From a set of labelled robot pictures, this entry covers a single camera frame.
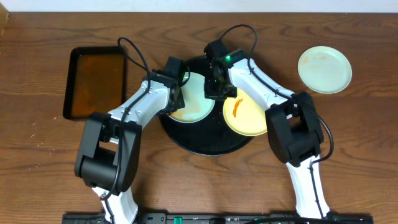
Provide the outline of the green plate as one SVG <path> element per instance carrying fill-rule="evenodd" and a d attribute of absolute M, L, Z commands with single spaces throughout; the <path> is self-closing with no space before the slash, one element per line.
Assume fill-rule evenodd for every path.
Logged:
<path fill-rule="evenodd" d="M 180 123 L 194 123 L 206 118 L 213 110 L 215 100 L 205 98 L 205 77 L 199 73 L 185 73 L 183 80 L 188 80 L 182 89 L 184 108 L 172 112 L 169 117 Z"/>
<path fill-rule="evenodd" d="M 353 76 L 349 60 L 340 51 L 327 46 L 306 50 L 298 60 L 297 70 L 309 89 L 323 94 L 343 91 Z"/>

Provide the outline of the yellow plate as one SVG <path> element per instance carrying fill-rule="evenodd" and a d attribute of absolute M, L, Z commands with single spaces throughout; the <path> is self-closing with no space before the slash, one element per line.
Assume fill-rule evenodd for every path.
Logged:
<path fill-rule="evenodd" d="M 226 124 L 240 135 L 258 136 L 267 132 L 264 110 L 239 88 L 235 98 L 224 101 L 223 117 Z"/>

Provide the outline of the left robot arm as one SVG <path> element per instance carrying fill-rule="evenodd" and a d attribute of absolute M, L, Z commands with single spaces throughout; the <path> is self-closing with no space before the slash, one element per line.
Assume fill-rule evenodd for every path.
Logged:
<path fill-rule="evenodd" d="M 131 185 L 136 176 L 142 130 L 159 113 L 183 108 L 183 74 L 152 72 L 125 103 L 86 120 L 75 175 L 100 198 L 108 223 L 133 223 L 138 206 Z"/>

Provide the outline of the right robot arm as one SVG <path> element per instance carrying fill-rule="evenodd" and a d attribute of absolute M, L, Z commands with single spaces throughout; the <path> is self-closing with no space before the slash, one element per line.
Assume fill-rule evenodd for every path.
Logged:
<path fill-rule="evenodd" d="M 250 96 L 265 112 L 269 145 L 289 171 L 300 217 L 325 219 L 330 208 L 323 196 L 320 145 L 330 130 L 316 112 L 312 97 L 294 93 L 268 77 L 247 56 L 209 57 L 211 76 L 205 95 L 225 99 L 234 88 Z"/>

